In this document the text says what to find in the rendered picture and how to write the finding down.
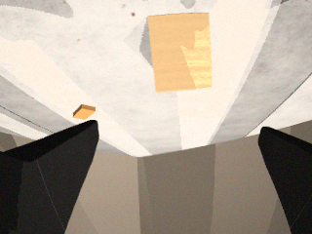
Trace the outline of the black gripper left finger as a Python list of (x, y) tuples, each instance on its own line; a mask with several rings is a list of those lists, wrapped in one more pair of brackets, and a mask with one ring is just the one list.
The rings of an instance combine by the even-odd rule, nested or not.
[(12, 234), (65, 234), (98, 147), (87, 120), (0, 151), (0, 217)]

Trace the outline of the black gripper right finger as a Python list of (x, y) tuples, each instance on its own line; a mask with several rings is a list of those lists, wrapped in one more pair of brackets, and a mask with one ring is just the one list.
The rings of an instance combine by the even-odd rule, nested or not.
[(258, 147), (292, 234), (312, 234), (312, 144), (261, 126)]

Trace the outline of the orange block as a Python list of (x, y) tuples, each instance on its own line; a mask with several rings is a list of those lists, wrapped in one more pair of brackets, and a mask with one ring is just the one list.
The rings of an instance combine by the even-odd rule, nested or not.
[(83, 118), (86, 120), (87, 117), (93, 116), (95, 113), (95, 107), (89, 106), (86, 104), (81, 104), (78, 106), (78, 109), (73, 113), (73, 117)]

